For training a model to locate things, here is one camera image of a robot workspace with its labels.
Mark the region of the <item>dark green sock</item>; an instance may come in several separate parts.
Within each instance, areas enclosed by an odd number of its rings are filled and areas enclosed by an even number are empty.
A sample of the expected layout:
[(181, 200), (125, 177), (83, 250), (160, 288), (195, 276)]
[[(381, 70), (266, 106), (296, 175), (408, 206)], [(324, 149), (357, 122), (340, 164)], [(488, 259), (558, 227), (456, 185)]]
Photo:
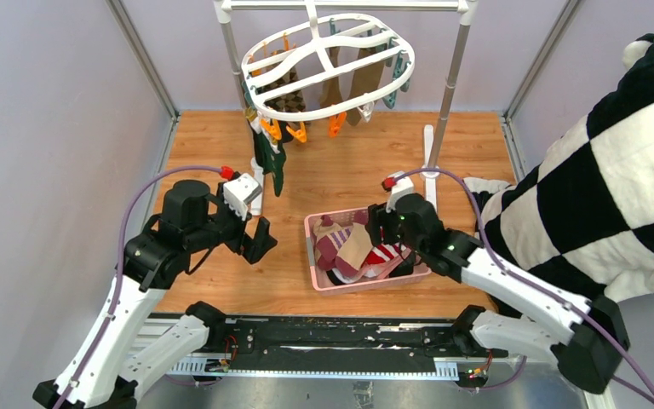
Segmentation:
[(287, 156), (281, 141), (272, 142), (271, 136), (258, 124), (255, 118), (250, 122), (256, 163), (262, 167), (263, 174), (272, 174), (274, 194), (279, 197), (284, 188), (284, 164)]

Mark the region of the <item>red white striped sock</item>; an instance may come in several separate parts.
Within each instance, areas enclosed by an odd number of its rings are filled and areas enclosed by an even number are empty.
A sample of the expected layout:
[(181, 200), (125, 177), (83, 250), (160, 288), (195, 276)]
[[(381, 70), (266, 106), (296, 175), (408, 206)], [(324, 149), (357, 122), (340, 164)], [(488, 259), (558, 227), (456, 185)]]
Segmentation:
[(402, 259), (405, 249), (401, 244), (380, 244), (370, 251), (364, 264), (372, 266), (390, 262), (394, 258)]

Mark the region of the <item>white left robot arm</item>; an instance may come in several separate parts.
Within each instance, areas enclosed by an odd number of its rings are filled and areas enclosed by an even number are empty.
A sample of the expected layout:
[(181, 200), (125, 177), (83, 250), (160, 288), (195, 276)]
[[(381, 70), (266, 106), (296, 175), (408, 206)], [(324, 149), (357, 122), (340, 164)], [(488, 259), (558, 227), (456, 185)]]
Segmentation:
[(112, 293), (72, 363), (56, 379), (39, 383), (32, 398), (44, 408), (134, 408), (187, 354), (220, 350), (227, 340), (226, 316), (195, 302), (156, 341), (129, 354), (177, 276), (190, 273), (193, 254), (223, 245), (254, 264), (277, 244), (266, 219), (258, 221), (253, 236), (245, 232), (249, 206), (260, 194), (260, 183), (250, 175), (233, 176), (216, 191), (198, 180), (175, 183), (161, 212), (124, 246)]

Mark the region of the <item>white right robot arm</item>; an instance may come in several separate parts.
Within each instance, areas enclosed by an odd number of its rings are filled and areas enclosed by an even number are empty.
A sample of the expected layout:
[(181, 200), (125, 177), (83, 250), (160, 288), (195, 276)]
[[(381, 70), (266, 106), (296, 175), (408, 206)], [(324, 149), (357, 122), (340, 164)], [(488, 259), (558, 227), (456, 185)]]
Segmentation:
[(550, 285), (500, 258), (484, 241), (439, 219), (419, 193), (408, 193), (367, 210), (373, 244), (399, 244), (433, 273), (482, 290), (520, 311), (509, 318), (467, 307), (452, 332), (457, 352), (500, 349), (555, 365), (574, 386), (591, 394), (608, 388), (630, 346), (615, 302)]

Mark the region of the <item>white oval clip hanger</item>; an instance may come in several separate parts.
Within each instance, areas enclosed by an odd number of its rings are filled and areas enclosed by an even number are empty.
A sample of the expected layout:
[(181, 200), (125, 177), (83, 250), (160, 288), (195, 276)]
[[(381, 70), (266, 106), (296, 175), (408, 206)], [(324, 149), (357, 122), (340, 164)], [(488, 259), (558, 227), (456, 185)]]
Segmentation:
[[(327, 49), (339, 48), (339, 66), (330, 63)], [(375, 55), (358, 59), (360, 49), (376, 48)], [(316, 58), (320, 68), (295, 82), (277, 81), (305, 59)], [(370, 93), (331, 107), (303, 112), (279, 111), (267, 105), (279, 97), (321, 85), (333, 77), (354, 73), (359, 68), (390, 60), (396, 72), (392, 78)], [(328, 118), (351, 109), (363, 109), (373, 102), (403, 89), (415, 69), (415, 51), (411, 44), (380, 19), (369, 14), (342, 13), (318, 17), (276, 32), (252, 46), (240, 63), (245, 100), (266, 118), (299, 122)]]

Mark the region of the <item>pink plastic basket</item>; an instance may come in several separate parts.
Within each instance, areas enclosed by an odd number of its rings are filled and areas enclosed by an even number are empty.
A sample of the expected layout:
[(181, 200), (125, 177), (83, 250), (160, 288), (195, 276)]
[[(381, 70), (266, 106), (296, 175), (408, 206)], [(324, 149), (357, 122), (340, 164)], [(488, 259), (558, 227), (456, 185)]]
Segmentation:
[(307, 216), (304, 229), (313, 289), (339, 295), (414, 284), (431, 271), (401, 244), (368, 243), (365, 208)]

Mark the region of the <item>white metal drying rack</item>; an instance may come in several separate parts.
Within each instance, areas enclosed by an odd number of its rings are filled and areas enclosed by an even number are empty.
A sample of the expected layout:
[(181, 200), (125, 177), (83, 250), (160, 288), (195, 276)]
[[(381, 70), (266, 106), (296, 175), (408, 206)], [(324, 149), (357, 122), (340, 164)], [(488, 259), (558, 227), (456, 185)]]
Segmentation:
[[(369, 122), (378, 104), (393, 108), (398, 94), (408, 90), (416, 52), (377, 11), (445, 11), (460, 17), (456, 44), (438, 122), (423, 131), (422, 178), (427, 199), (436, 203), (439, 152), (477, 7), (475, 1), (215, 2), (244, 114), (256, 133), (251, 160), (256, 181), (272, 175), (273, 187), (282, 188), (283, 143), (305, 141), (308, 123), (325, 119), (330, 136), (336, 136), (346, 124)], [(239, 10), (303, 10), (307, 18), (240, 54), (232, 29)]]

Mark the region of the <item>tan sock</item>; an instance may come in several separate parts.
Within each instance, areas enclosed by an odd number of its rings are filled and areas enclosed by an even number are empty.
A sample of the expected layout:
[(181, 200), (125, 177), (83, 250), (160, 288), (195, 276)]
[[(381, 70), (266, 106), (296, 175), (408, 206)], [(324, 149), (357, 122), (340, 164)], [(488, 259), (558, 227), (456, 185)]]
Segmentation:
[[(339, 48), (327, 49), (330, 63), (333, 67), (339, 66)], [(321, 108), (331, 107), (336, 104), (342, 103), (343, 98), (341, 95), (340, 81), (338, 77), (329, 78), (323, 82), (322, 94), (319, 99)]]
[[(375, 55), (378, 52), (379, 51), (376, 48), (360, 49), (358, 59), (361, 60), (365, 57)], [(370, 93), (378, 89), (380, 87), (384, 66), (384, 62), (379, 60), (376, 63), (355, 70), (348, 98), (352, 99), (359, 97), (365, 93)], [(362, 116), (360, 115), (359, 110), (354, 108), (347, 112), (346, 120), (351, 126), (357, 126), (362, 120)]]

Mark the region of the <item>black white checkered blanket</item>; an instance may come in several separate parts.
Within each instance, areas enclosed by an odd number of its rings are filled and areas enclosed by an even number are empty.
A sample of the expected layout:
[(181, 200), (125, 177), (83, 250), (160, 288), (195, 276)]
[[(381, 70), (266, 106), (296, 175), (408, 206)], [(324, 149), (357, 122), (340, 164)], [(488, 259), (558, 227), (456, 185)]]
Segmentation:
[(616, 88), (521, 181), (466, 179), (479, 239), (587, 298), (654, 294), (654, 33), (622, 53)]

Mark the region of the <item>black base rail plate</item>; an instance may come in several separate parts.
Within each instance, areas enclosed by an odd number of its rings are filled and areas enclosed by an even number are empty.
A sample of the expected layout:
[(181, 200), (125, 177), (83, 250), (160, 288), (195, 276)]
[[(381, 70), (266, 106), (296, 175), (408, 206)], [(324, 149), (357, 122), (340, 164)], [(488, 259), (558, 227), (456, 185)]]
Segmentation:
[(231, 315), (200, 352), (234, 370), (427, 374), (436, 360), (504, 358), (469, 342), (449, 319)]

